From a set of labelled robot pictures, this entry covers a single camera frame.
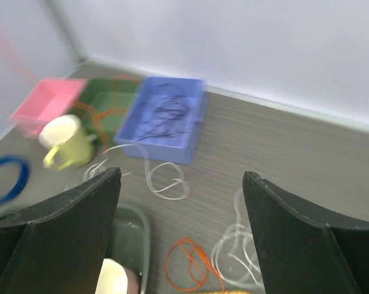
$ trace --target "pink box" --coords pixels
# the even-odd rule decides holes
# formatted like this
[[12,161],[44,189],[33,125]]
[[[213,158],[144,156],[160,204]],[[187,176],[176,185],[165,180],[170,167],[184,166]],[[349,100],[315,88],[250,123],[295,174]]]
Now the pink box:
[[11,115],[28,137],[37,137],[43,127],[67,113],[83,90],[86,80],[44,78]]

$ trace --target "blue ring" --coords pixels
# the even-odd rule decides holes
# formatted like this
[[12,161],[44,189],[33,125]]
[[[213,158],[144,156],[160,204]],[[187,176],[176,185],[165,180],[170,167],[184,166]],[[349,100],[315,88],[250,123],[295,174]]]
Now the blue ring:
[[17,197],[21,193],[21,191],[25,188],[25,185],[29,178],[30,174],[29,164],[25,159],[11,155],[0,157],[0,166],[12,162],[15,162],[16,164],[20,165],[20,175],[13,189],[11,189],[9,193],[7,193],[5,196],[0,198],[0,205],[9,202],[13,200],[15,197]]

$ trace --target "table surface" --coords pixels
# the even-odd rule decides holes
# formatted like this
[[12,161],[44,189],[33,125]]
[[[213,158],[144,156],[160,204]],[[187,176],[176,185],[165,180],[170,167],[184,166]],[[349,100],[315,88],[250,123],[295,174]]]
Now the table surface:
[[[86,63],[72,76],[91,78],[118,74],[118,70]],[[0,208],[0,214],[76,186],[92,164],[61,172],[46,170],[42,167],[46,152],[37,140],[24,138],[15,129],[0,141],[0,155],[24,156],[32,166],[26,188],[16,200]],[[98,155],[93,163],[100,161]],[[157,164],[159,162],[151,162],[151,167]],[[110,153],[106,166],[120,166],[123,173],[132,172],[122,179],[119,201],[138,205],[150,218],[150,294],[176,293],[166,281],[163,270],[166,254],[174,242],[187,236],[209,255],[226,228],[235,223],[233,195],[241,187],[245,171],[255,171],[326,208],[369,221],[369,134],[216,94],[209,95],[206,120],[193,163],[182,166],[190,186],[187,199],[169,201],[156,197],[147,187],[143,160],[126,157],[121,150]],[[15,167],[0,168],[0,195],[8,191],[17,176]],[[171,184],[175,176],[176,171],[165,166],[155,172],[153,182],[156,188],[164,187]],[[178,185],[165,195],[177,197],[181,193]],[[240,213],[242,223],[248,225],[244,205],[240,206]],[[241,277],[245,273],[226,254],[222,255],[220,266],[230,277]],[[193,286],[188,275],[188,259],[181,252],[173,253],[168,271],[181,287]],[[210,277],[203,287],[203,290],[218,289],[219,281],[215,277]]]

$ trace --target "yellow object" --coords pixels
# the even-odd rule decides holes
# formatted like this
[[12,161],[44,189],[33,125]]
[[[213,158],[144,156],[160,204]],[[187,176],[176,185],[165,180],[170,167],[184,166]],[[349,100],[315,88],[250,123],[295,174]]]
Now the yellow object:
[[[75,115],[60,116],[49,122],[41,131],[39,142],[49,149],[43,159],[46,168],[61,170],[70,165],[83,165],[93,157],[93,144]],[[57,154],[64,164],[55,164]]]

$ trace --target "blue container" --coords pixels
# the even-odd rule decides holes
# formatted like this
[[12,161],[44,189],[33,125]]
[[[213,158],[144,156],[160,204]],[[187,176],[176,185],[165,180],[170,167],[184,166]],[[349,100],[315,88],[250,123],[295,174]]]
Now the blue container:
[[[204,81],[198,79],[145,78],[115,142],[139,144],[150,159],[191,163],[206,114],[204,87]],[[129,156],[142,157],[136,147],[123,150]]]

